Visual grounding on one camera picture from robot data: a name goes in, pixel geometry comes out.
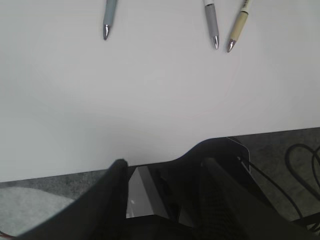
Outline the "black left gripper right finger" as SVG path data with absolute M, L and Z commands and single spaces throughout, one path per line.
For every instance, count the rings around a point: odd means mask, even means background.
M 206 240 L 318 240 L 238 184 L 213 158 L 201 163 L 201 235 Z

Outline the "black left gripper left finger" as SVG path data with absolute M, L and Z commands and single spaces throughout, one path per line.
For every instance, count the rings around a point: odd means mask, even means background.
M 79 199 L 18 240 L 118 240 L 126 219 L 128 163 L 116 160 Z

